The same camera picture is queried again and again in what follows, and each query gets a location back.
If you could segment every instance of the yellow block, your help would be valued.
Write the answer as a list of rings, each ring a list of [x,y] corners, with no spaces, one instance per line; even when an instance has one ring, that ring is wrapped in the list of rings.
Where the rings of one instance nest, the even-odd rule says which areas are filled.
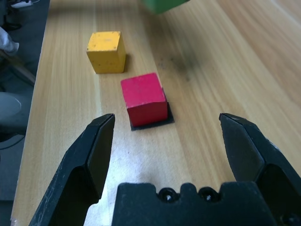
[[[126,51],[121,32],[93,33],[87,55],[96,73],[122,73]]]

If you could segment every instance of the red block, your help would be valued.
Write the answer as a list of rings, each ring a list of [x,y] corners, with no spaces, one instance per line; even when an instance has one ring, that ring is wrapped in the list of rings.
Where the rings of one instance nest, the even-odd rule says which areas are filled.
[[[156,73],[122,80],[121,87],[134,127],[167,119],[167,101]]]

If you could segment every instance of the screw hole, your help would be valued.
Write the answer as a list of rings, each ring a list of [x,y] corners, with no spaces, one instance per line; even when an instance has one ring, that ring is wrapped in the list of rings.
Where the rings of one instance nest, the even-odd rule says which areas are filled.
[[[179,199],[179,194],[174,191],[172,188],[162,188],[158,194],[158,197],[161,201],[165,203],[173,203]]]
[[[206,202],[218,202],[220,200],[219,194],[210,187],[201,188],[198,195]]]
[[[285,226],[299,226],[301,225],[301,218],[296,214],[284,214],[280,217],[281,222]]]

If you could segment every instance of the cube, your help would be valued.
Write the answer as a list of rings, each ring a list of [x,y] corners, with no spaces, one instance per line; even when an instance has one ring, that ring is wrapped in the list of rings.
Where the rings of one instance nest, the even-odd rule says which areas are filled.
[[[91,35],[87,55],[96,73],[122,73],[126,51],[121,32],[96,32]]]
[[[163,13],[189,0],[143,0],[146,7],[155,14]]]
[[[121,88],[133,127],[167,119],[167,100],[156,73],[122,80]]]

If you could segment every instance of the wooden table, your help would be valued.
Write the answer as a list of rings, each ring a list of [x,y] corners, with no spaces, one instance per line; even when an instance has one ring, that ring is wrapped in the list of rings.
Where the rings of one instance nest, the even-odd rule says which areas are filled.
[[[29,224],[65,151],[116,114],[110,169],[87,226],[111,223],[121,182],[179,191],[234,177],[219,113],[256,123],[301,174],[301,1],[191,0],[159,16],[137,0],[51,0],[13,209]],[[123,33],[127,69],[95,74],[92,32]],[[175,123],[132,132],[120,80],[158,72]]]

